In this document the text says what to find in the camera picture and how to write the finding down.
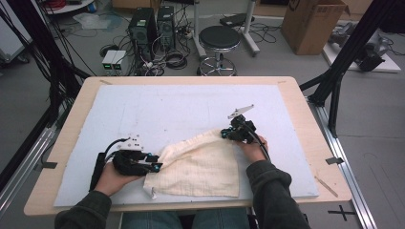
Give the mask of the black metal frame stand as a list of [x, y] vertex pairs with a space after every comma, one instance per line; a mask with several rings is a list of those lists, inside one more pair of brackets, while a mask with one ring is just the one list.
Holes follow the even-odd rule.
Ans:
[[315, 92], [309, 96], [309, 102], [316, 107], [324, 107], [326, 99], [331, 96], [328, 129], [334, 138], [337, 138], [336, 121], [343, 76], [399, 1], [373, 0], [331, 66], [324, 73], [299, 86], [301, 91], [317, 86]]

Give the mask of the large black computer tower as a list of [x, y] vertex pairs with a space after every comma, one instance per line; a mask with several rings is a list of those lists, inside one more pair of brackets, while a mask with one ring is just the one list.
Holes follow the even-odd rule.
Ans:
[[158, 38], [154, 9], [137, 8], [128, 30], [136, 50], [141, 52], [145, 60], [152, 61], [156, 51], [153, 42]]

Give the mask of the white metal stand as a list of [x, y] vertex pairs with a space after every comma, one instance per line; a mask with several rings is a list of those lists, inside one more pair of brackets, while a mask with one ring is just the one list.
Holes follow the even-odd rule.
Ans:
[[[251, 25], [251, 19], [253, 17], [253, 12], [256, 6], [256, 1], [257, 0], [246, 0], [247, 1], [247, 7], [246, 7], [246, 18], [245, 18], [245, 26], [244, 30], [242, 32], [242, 36], [245, 39], [245, 42], [247, 45], [250, 47], [250, 50], [252, 52], [252, 56], [255, 57], [259, 52], [260, 49], [258, 48], [257, 44], [249, 34], [250, 31], [250, 25]], [[200, 59], [206, 58], [206, 52], [204, 47], [200, 44], [199, 40], [199, 32], [200, 32], [200, 25], [199, 25], [199, 19], [200, 19], [200, 3], [201, 0], [193, 0], [194, 3], [194, 29], [192, 31], [192, 38], [195, 44], [195, 47], [198, 51], [198, 55]]]

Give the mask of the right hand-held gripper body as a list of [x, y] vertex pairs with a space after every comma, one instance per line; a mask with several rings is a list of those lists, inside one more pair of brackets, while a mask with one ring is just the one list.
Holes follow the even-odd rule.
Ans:
[[228, 118], [230, 119], [230, 127], [232, 131], [228, 134], [234, 135], [234, 141], [251, 143], [253, 141], [253, 133], [256, 128], [252, 121], [247, 121], [243, 113], [251, 110], [254, 105], [249, 105], [243, 108], [236, 109]]

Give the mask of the black round stool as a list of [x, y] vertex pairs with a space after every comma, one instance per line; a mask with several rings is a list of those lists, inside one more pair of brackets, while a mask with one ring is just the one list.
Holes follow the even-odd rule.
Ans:
[[204, 50], [214, 52], [214, 55], [205, 57], [200, 62], [197, 74], [201, 76], [236, 75], [234, 63], [224, 58], [224, 54], [235, 50], [240, 43], [239, 33], [227, 26], [211, 26], [203, 29], [199, 34], [199, 44]]

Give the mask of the person's right hand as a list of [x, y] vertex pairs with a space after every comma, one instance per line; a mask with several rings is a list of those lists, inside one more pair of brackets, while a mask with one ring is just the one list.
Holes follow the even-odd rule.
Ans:
[[253, 141], [250, 144], [237, 142], [237, 145], [242, 149], [246, 158], [251, 162], [257, 162], [261, 160], [266, 160], [266, 156], [263, 153], [261, 146], [264, 146], [268, 149], [267, 141], [262, 137], [259, 136], [260, 141]]

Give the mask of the person's left hand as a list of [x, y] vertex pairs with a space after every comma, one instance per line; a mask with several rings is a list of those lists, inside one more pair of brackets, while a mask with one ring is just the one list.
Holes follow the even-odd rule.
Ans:
[[95, 191], [110, 197], [120, 191], [126, 184], [139, 179], [137, 176], [124, 176], [114, 167], [112, 162], [108, 162], [97, 182]]

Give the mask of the slim black computer tower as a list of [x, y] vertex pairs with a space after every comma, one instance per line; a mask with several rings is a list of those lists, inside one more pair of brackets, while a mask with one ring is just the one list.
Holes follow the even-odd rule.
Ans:
[[169, 51], [175, 45], [174, 7], [160, 6], [158, 10], [157, 25], [160, 36], [160, 49]]

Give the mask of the grey and black machine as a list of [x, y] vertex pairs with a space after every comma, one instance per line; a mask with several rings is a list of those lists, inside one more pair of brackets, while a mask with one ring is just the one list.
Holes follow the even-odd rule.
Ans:
[[[336, 26], [328, 39], [328, 43], [337, 44], [342, 48], [349, 40], [355, 27], [356, 24], [352, 22], [348, 22], [346, 25]], [[354, 63], [362, 72], [371, 72], [385, 61], [383, 55], [388, 49], [388, 39], [382, 37], [379, 31], [375, 31], [369, 41], [360, 50], [360, 54], [354, 59]]]

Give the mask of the round white table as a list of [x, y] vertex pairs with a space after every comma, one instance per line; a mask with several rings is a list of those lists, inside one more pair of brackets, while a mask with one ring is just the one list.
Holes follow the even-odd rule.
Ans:
[[95, 0], [45, 0], [43, 7], [47, 13], [59, 14], [84, 9], [94, 3]]

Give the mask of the white foam board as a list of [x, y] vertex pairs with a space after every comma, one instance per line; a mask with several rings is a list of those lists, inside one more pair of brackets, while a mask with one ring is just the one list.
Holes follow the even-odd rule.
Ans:
[[[143, 150], [160, 156], [175, 144], [213, 129], [227, 128], [236, 109], [245, 113], [269, 144], [271, 162], [289, 173], [294, 198], [316, 198], [319, 191], [304, 150], [277, 85], [103, 85], [99, 88], [67, 162], [54, 201], [57, 207], [79, 202], [90, 186], [97, 155], [115, 151], [129, 136], [138, 136]], [[251, 200], [245, 170], [248, 162], [233, 144], [239, 166], [240, 193], [231, 197], [189, 197], [151, 193], [143, 178], [126, 185], [113, 197], [115, 204], [186, 203]]]

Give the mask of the person's legs in jeans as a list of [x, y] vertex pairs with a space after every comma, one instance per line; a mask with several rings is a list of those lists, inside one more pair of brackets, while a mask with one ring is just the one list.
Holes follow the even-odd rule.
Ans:
[[[135, 212], [122, 215], [121, 229], [184, 229], [175, 211]], [[198, 210], [191, 229], [250, 229], [245, 208]]]

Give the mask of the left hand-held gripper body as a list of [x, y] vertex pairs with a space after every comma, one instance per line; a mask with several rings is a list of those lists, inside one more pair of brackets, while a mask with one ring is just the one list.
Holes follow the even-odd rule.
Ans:
[[146, 176], [151, 172], [151, 164], [145, 162], [148, 155], [142, 150], [143, 146], [137, 135], [124, 139], [114, 151], [115, 169], [124, 176]]

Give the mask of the cream patterned cloth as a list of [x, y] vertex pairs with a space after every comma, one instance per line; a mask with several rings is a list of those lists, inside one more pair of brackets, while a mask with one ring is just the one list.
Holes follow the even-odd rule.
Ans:
[[240, 193], [239, 166], [233, 143], [213, 129], [160, 151], [158, 173], [143, 188], [151, 193], [189, 197], [231, 197]]

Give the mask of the black flat case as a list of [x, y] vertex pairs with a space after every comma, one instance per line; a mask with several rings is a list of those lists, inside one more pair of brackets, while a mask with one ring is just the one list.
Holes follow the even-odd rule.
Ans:
[[231, 16], [224, 16], [220, 19], [220, 23], [230, 28], [241, 27], [245, 25], [246, 18], [246, 13], [237, 13]]

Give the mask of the aluminium rail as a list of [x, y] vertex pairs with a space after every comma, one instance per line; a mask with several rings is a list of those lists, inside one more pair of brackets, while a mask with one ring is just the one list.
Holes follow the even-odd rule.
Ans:
[[324, 107], [317, 107], [314, 104], [308, 102], [310, 109], [313, 112], [315, 119], [318, 121], [318, 125], [322, 130], [322, 133], [331, 149], [333, 157], [338, 160], [337, 166], [340, 169], [343, 178], [348, 183], [348, 186], [352, 193], [351, 203], [357, 216], [362, 229], [377, 229], [372, 212], [361, 192], [355, 175], [352, 171], [352, 167], [348, 161], [348, 158], [344, 152], [344, 149], [337, 137], [332, 135], [332, 131], [329, 130], [328, 121], [329, 115]]
[[45, 128], [33, 139], [33, 144], [27, 148], [27, 153], [11, 174], [11, 178], [0, 192], [0, 215], [5, 214], [13, 199], [28, 179], [30, 173], [44, 153], [51, 147], [56, 134], [55, 128]]

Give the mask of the brown cardboard box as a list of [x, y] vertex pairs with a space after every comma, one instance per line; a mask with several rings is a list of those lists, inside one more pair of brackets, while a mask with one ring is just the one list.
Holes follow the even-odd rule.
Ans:
[[347, 10], [343, 0], [289, 0], [282, 35], [295, 54], [320, 54]]

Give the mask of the white floor platform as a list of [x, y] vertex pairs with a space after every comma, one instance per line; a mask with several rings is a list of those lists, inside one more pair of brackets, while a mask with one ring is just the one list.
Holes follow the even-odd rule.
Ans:
[[[329, 65], [331, 65], [340, 53], [341, 48], [337, 44], [327, 43], [323, 48], [323, 56]], [[399, 73], [401, 69], [394, 63], [391, 57], [387, 54], [382, 56], [384, 62], [380, 63], [375, 69], [374, 73]]]

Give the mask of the white power supply box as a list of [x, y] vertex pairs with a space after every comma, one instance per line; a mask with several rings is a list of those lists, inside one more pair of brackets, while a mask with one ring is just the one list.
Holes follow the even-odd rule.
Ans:
[[102, 60], [102, 66], [106, 72], [111, 71], [113, 69], [112, 64], [116, 56], [116, 53], [117, 52], [115, 50], [109, 50], [106, 52]]
[[126, 51], [116, 51], [112, 65], [116, 72], [122, 72], [125, 70], [127, 67]]

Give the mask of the clear plastic sheet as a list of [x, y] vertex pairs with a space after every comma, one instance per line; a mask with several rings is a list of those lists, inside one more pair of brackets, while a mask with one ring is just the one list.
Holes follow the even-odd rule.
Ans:
[[114, 14], [93, 14], [83, 12], [73, 16], [83, 30], [112, 30], [119, 27], [122, 19]]

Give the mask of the white panel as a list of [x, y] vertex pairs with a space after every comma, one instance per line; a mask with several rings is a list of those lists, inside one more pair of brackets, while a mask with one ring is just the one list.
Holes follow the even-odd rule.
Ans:
[[[28, 40], [29, 43], [31, 43], [31, 37], [7, 2], [0, 4], [0, 12], [1, 11], [3, 11], [7, 16], [10, 17], [11, 22], [16, 27], [16, 29], [22, 34], [24, 38]], [[25, 47], [17, 38], [17, 35], [11, 30], [9, 25], [0, 16], [0, 60], [6, 63], [10, 63], [24, 49]]]

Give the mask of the thin wooden stick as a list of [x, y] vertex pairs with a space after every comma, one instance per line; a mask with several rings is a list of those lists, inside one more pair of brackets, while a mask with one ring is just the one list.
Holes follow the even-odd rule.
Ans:
[[338, 198], [338, 194], [321, 178], [315, 176], [314, 177], [323, 187], [325, 187], [332, 195], [334, 195], [336, 198]]

